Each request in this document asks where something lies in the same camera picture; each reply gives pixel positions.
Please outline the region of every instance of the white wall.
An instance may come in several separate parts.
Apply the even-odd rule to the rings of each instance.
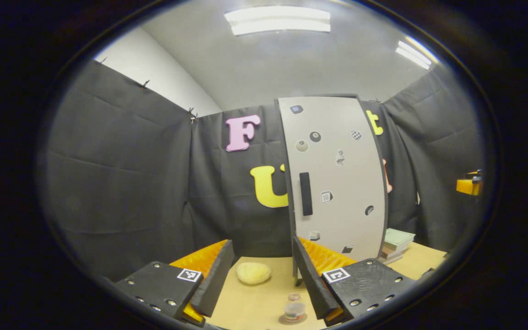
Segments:
[[[107,46],[95,60],[140,84],[150,80],[146,87],[185,110],[194,107],[199,117],[221,112],[211,96],[141,27]]]

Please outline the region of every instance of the cabinet door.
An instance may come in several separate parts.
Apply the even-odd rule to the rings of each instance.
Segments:
[[[285,132],[296,234],[360,261],[379,256],[386,180],[357,98],[277,100]]]

